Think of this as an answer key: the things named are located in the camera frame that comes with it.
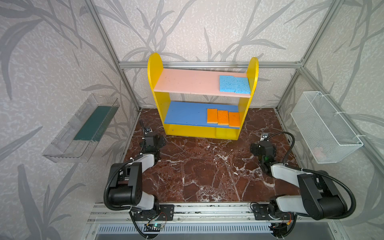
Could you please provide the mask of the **yellow orange sponge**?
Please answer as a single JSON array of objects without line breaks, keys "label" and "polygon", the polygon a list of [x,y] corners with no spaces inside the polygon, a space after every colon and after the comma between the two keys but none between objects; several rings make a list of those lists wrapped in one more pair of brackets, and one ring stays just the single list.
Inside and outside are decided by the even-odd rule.
[{"label": "yellow orange sponge", "polygon": [[229,127],[239,128],[241,125],[240,113],[238,112],[229,112]]}]

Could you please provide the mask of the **orange yellow sponge floor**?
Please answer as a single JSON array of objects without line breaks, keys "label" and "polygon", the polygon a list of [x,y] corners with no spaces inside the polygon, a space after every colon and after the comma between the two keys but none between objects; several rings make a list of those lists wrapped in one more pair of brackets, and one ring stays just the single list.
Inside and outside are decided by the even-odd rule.
[{"label": "orange yellow sponge floor", "polygon": [[229,112],[224,110],[218,110],[218,125],[228,126],[229,125]]}]

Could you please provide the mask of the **blue sponge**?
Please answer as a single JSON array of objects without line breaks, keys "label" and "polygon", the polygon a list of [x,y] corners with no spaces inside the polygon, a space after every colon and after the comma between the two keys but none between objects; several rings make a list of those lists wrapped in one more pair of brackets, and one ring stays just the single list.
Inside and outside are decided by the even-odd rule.
[{"label": "blue sponge", "polygon": [[220,76],[220,92],[235,93],[234,76]]},{"label": "blue sponge", "polygon": [[235,77],[235,93],[236,94],[251,94],[249,81],[247,78]]}]

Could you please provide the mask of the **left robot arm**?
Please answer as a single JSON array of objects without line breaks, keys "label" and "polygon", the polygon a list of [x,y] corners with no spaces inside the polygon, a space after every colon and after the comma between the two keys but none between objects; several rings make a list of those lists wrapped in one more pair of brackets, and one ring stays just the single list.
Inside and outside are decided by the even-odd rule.
[{"label": "left robot arm", "polygon": [[143,173],[161,160],[160,149],[166,145],[164,136],[156,134],[139,121],[143,141],[139,154],[124,163],[113,164],[104,190],[104,204],[112,211],[128,210],[135,220],[151,220],[161,214],[159,200],[143,190]]}]

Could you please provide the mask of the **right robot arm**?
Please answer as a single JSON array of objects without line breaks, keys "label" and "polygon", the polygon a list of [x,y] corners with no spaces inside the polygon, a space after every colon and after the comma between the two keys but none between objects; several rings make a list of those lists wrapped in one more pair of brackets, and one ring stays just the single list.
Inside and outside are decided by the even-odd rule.
[{"label": "right robot arm", "polygon": [[271,198],[269,214],[293,213],[314,220],[340,220],[351,216],[357,207],[352,190],[340,180],[325,171],[314,171],[288,164],[288,156],[295,146],[295,136],[284,132],[292,142],[281,162],[276,161],[277,148],[270,142],[276,134],[252,143],[250,152],[258,158],[264,174],[287,182],[300,189],[297,196],[281,195]]}]

